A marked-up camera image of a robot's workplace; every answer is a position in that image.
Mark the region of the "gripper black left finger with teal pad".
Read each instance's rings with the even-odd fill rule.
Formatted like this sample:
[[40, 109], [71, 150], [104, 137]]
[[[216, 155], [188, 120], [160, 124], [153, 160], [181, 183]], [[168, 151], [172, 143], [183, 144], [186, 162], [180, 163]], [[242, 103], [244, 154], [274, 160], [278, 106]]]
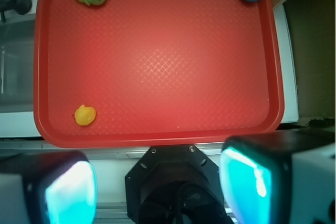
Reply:
[[80, 151], [1, 158], [1, 223], [93, 223], [95, 169]]

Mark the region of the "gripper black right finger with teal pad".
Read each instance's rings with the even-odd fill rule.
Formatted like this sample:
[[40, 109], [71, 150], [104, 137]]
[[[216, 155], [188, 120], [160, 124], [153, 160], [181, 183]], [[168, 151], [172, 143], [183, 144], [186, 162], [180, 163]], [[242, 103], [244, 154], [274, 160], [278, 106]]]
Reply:
[[335, 223], [333, 132], [232, 136], [219, 178], [239, 223]]

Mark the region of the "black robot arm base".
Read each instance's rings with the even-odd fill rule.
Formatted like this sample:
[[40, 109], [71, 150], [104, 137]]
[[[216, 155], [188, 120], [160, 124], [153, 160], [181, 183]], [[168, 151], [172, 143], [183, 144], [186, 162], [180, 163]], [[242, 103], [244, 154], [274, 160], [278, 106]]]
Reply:
[[195, 145], [152, 146], [125, 175], [134, 223], [233, 223], [219, 168]]

